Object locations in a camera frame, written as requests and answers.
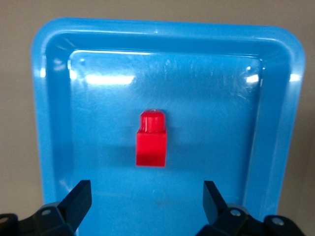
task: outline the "tray rim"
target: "tray rim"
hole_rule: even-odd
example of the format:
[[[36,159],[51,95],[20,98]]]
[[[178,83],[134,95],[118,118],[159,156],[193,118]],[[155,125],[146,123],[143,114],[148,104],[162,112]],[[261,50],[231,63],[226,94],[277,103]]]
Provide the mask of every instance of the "tray rim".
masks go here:
[[[191,29],[207,29],[205,31],[192,31]],[[162,29],[158,35],[160,37],[183,37],[189,33],[189,38],[206,40],[218,40],[224,42],[267,42],[280,48],[287,53],[290,78],[288,78],[286,93],[283,99],[283,106],[280,111],[279,127],[277,130],[277,140],[274,144],[274,153],[271,158],[271,165],[268,166],[270,179],[263,186],[257,186],[257,169],[262,163],[261,154],[255,154],[255,145],[262,143],[256,134],[252,156],[249,164],[246,192],[243,204],[245,206],[256,205],[250,196],[256,192],[261,192],[267,188],[266,194],[260,199],[260,209],[254,214],[263,218],[271,212],[276,213],[280,199],[280,191],[284,178],[286,160],[289,151],[289,144],[293,132],[294,119],[298,106],[298,98],[302,85],[305,70],[305,53],[298,39],[287,30],[271,26],[240,26],[240,25],[220,25],[208,23],[174,23],[174,22],[154,22],[154,21],[133,21],[133,20],[104,20],[104,19],[80,19],[80,18],[59,18],[44,25],[37,33],[32,43],[31,59],[33,74],[33,89],[35,101],[35,116],[37,127],[37,139],[39,148],[39,161],[41,167],[42,187],[44,201],[53,202],[56,200],[56,184],[54,181],[52,144],[47,137],[51,137],[49,130],[49,99],[47,91],[47,80],[42,76],[43,69],[47,66],[46,49],[50,42],[61,35],[67,33],[128,33],[156,36],[156,29]]]

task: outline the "red plastic block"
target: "red plastic block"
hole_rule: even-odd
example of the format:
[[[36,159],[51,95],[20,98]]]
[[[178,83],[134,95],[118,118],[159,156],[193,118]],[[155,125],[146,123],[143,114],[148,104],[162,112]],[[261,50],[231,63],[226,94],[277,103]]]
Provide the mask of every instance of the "red plastic block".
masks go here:
[[[136,165],[165,167],[166,142],[165,114],[159,110],[144,111],[137,132]]]

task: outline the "screw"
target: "screw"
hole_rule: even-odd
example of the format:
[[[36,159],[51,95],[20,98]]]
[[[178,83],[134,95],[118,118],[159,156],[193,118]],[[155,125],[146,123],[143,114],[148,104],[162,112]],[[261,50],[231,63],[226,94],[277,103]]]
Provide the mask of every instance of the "screw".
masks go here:
[[[284,225],[283,220],[281,220],[280,218],[277,218],[277,217],[272,218],[271,221],[272,221],[275,225],[280,225],[280,226]]]
[[[241,216],[241,213],[237,209],[233,209],[230,212],[233,216]]]
[[[51,213],[51,210],[44,210],[41,215],[44,216],[44,215],[49,215]]]

